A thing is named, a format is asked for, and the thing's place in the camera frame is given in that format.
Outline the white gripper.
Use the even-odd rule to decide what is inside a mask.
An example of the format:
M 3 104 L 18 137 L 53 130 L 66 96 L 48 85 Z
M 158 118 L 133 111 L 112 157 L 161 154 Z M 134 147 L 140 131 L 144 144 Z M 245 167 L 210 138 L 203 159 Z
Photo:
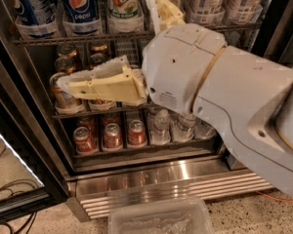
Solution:
M 143 72 L 121 56 L 92 70 L 65 75 L 57 85 L 82 99 L 130 102 L 147 98 L 148 92 L 155 104 L 190 113 L 203 75 L 227 45 L 225 36 L 198 24 L 185 24 L 182 11 L 169 0 L 146 0 L 146 6 L 157 35 L 144 48 Z

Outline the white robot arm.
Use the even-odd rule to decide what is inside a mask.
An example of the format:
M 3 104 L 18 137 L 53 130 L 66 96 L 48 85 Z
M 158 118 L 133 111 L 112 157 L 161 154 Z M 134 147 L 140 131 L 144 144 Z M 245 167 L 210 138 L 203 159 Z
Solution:
M 230 154 L 293 196 L 293 69 L 227 44 L 223 34 L 186 23 L 169 0 L 146 0 L 155 35 L 138 79 L 125 58 L 64 76 L 75 98 L 137 101 L 211 125 Z

